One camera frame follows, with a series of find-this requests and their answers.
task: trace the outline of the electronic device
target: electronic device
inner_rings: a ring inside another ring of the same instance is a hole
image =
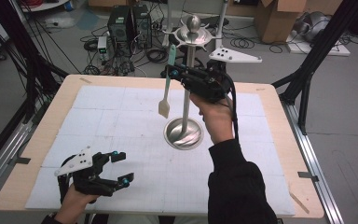
[[[113,6],[107,22],[109,34],[117,42],[128,42],[134,38],[131,8],[129,6]]]
[[[110,52],[107,47],[107,36],[98,37],[98,54],[100,56],[100,60],[103,62],[110,59]]]
[[[210,60],[207,68],[191,68],[183,64],[167,64],[166,71],[171,79],[180,81],[182,86],[210,102],[225,99],[230,92],[231,79],[226,73],[226,63]]]
[[[296,31],[298,35],[302,35],[306,41],[313,44],[322,34],[322,31],[329,21],[330,20],[327,19],[322,12],[305,12],[296,20],[293,30]]]
[[[135,38],[131,8],[113,6],[107,28],[112,39],[115,57],[130,57],[132,55],[131,44]]]
[[[120,176],[117,181],[100,178],[103,167],[109,161],[113,163],[123,160],[126,160],[125,152],[113,151],[104,154],[98,152],[92,156],[89,147],[81,150],[78,154],[68,157],[62,163],[62,167],[54,173],[59,183],[61,203],[69,189],[71,177],[74,179],[75,189],[84,194],[111,197],[114,192],[129,187],[134,178],[133,173]]]
[[[152,48],[151,18],[147,5],[132,7],[138,49]]]

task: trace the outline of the power supply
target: power supply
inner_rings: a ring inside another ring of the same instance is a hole
[[[107,36],[98,37],[98,53],[100,55],[100,60],[103,62],[109,61],[110,53],[107,46]]]
[[[151,19],[147,5],[132,7],[138,49],[152,48]]]

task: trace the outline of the metal rod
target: metal rod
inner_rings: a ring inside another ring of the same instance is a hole
[[[167,30],[164,39],[162,41],[162,47],[167,48],[170,46],[170,40],[169,40],[169,36],[170,33],[172,32],[172,2],[173,0],[168,0],[167,1],[167,5],[168,5],[168,15],[167,15]]]
[[[194,61],[196,59],[196,47],[187,46],[187,67],[194,67]],[[185,100],[183,103],[183,118],[182,118],[182,133],[187,131],[187,121],[188,121],[188,109],[190,106],[190,91],[185,90]]]
[[[222,10],[220,11],[219,17],[219,26],[217,27],[216,33],[216,44],[215,48],[218,49],[222,46],[222,35],[223,35],[223,23],[225,21],[226,11],[227,11],[228,0],[223,0]]]

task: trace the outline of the person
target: person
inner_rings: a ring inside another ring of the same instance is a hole
[[[213,146],[209,148],[213,171],[208,180],[209,224],[276,224],[277,217],[266,198],[266,186],[257,165],[247,161],[232,131],[231,111],[226,100],[211,104],[192,93],[190,100],[200,109]],[[61,209],[43,224],[76,223],[88,202],[98,195],[85,195],[71,186]]]

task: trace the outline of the concrete floor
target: concrete floor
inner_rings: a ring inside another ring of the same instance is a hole
[[[49,14],[62,12],[53,9]],[[36,14],[43,18],[46,14]],[[82,71],[87,65],[87,52],[80,37],[107,23],[106,13],[91,11],[83,6],[70,12],[76,25],[51,34],[75,66]],[[232,27],[252,24],[249,19],[231,18]],[[255,37],[254,27],[236,31]],[[43,35],[53,62],[72,74],[78,72],[69,64],[46,34]],[[229,39],[224,39],[226,47]],[[272,83],[295,72],[306,58],[305,54],[291,54],[285,46],[282,53],[273,53],[268,45],[256,44],[252,49],[235,49],[254,56],[261,56],[262,63],[236,63],[227,66],[227,72],[236,82]],[[346,48],[350,57],[328,56],[312,80],[307,117],[307,132],[324,171],[327,183],[335,197],[345,223],[358,224],[358,45]],[[207,53],[198,52],[204,62]],[[136,65],[146,62],[144,58]],[[159,77],[164,64],[148,63],[142,68],[149,77]],[[144,76],[137,70],[136,76]],[[25,91],[11,60],[0,61],[0,132],[17,111]],[[0,178],[0,188],[5,183],[11,167]],[[0,212],[0,223],[39,223],[46,213]],[[328,223],[322,219],[285,219],[284,223]]]

